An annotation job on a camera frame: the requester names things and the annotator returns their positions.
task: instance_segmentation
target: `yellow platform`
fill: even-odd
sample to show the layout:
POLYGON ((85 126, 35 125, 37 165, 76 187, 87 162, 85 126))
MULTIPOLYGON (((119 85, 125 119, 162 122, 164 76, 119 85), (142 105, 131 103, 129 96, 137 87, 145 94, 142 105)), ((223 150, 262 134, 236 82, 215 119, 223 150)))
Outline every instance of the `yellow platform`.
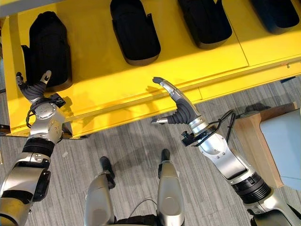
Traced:
MULTIPOLYGON (((285 34, 272 35, 249 1, 227 0, 224 7, 233 35, 221 47, 205 51, 194 45, 177 0, 142 2, 153 15, 161 44, 158 60, 144 67, 125 62, 112 28, 110 0, 65 0, 5 19, 2 42, 12 134, 26 134, 30 106, 15 82, 16 72, 25 74, 20 46, 29 45, 31 24, 39 13, 49 10, 57 13, 68 31, 73 85, 59 94, 68 97, 62 110, 67 121, 73 121, 75 136, 174 109, 164 97, 166 92, 152 83, 153 76, 189 90, 197 103, 301 73, 299 65, 286 67, 301 60, 301 24, 285 34)), ((301 4, 293 2, 301 15, 301 4)))

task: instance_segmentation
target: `robotic hand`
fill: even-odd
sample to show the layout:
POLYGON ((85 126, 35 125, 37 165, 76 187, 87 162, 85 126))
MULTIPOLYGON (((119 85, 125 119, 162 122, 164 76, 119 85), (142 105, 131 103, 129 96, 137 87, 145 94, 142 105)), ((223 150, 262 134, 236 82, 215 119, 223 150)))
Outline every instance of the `robotic hand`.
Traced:
POLYGON ((48 191, 50 156, 62 137, 65 120, 59 109, 65 104, 64 100, 58 94, 44 97, 50 76, 51 71, 47 71, 38 83, 28 86, 21 73, 16 75, 22 94, 32 104, 26 118, 31 130, 22 153, 1 185, 1 226, 25 225, 33 203, 44 199, 48 191), (32 115, 36 120, 31 126, 29 117, 32 115))
POLYGON ((234 154, 228 147, 227 138, 216 131, 225 119, 207 123, 187 97, 170 82, 155 77, 154 83, 165 88, 176 102, 177 111, 168 117, 155 119, 152 124, 188 124, 191 134, 182 134, 185 146, 198 143, 201 153, 209 158, 226 181, 242 199, 251 219, 252 226, 301 226, 301 215, 286 204, 281 195, 269 187, 241 156, 234 154))

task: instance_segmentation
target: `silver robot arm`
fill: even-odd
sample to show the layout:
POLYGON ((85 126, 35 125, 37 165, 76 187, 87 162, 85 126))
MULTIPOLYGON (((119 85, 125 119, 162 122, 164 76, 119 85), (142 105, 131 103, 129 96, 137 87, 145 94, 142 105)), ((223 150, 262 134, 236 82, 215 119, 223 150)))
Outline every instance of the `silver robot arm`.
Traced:
POLYGON ((51 72, 47 71, 41 80, 28 86, 17 73, 17 84, 23 95, 32 103, 31 112, 36 120, 30 135, 11 171, 1 185, 0 225, 25 225, 34 202, 45 198, 50 181, 50 157, 55 144, 61 139, 64 116, 58 106, 63 100, 58 95, 45 98, 44 91, 51 72))
POLYGON ((176 102, 177 111, 151 123, 189 125, 192 133, 182 134, 185 137, 183 143, 186 146, 196 143, 201 153, 213 162, 253 215, 251 225, 301 226, 300 214, 287 205, 246 160, 229 149, 227 139, 216 133, 218 128, 208 124, 179 89, 162 78, 155 77, 153 81, 168 91, 176 102))

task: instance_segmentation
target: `black cable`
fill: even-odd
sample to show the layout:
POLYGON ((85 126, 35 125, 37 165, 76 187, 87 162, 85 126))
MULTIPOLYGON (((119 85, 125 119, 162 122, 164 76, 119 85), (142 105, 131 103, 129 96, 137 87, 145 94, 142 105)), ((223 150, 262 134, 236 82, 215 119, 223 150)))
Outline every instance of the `black cable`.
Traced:
POLYGON ((226 141, 227 141, 227 143, 228 143, 228 141, 229 141, 229 139, 230 139, 230 136, 231 136, 231 133, 232 133, 232 128, 233 128, 233 125, 234 125, 234 122, 235 122, 235 119, 236 119, 236 113, 235 113, 234 110, 229 110, 229 111, 227 111, 227 112, 226 112, 226 113, 225 113, 218 121, 213 121, 213 122, 209 123, 208 126, 209 126, 209 125, 212 125, 212 124, 217 124, 217 123, 218 123, 218 125, 217 125, 215 131, 214 131, 213 133, 211 133, 210 135, 208 135, 207 137, 205 137, 204 139, 202 139, 197 145, 194 145, 194 146, 195 146, 195 147, 200 146, 200 145, 201 145, 202 143, 204 143, 208 138, 210 138, 214 133, 216 133, 216 132, 220 129, 222 123, 223 123, 230 115, 231 115, 231 119, 230 119, 230 124, 229 124, 229 126, 228 126, 229 129, 228 129, 227 136, 226 136, 226 141))
POLYGON ((130 216, 128 217, 128 219, 132 216, 132 214, 136 211, 136 209, 137 209, 142 203, 144 203, 145 201, 152 201, 156 206, 158 206, 157 203, 156 203, 155 201, 153 201, 152 199, 144 199, 143 201, 141 201, 141 202, 134 208, 134 210, 132 211, 132 213, 130 214, 130 216))
POLYGON ((26 126, 27 126, 28 128, 31 128, 31 127, 32 127, 31 124, 29 124, 29 118, 30 118, 31 116, 35 115, 34 110, 35 110, 37 107, 39 107, 40 105, 46 104, 46 103, 55 103, 55 102, 57 102, 57 101, 56 101, 56 100, 46 100, 46 101, 43 101, 43 102, 38 103, 38 104, 36 104, 36 105, 31 105, 29 111, 27 112, 27 116, 26 116, 26 126))

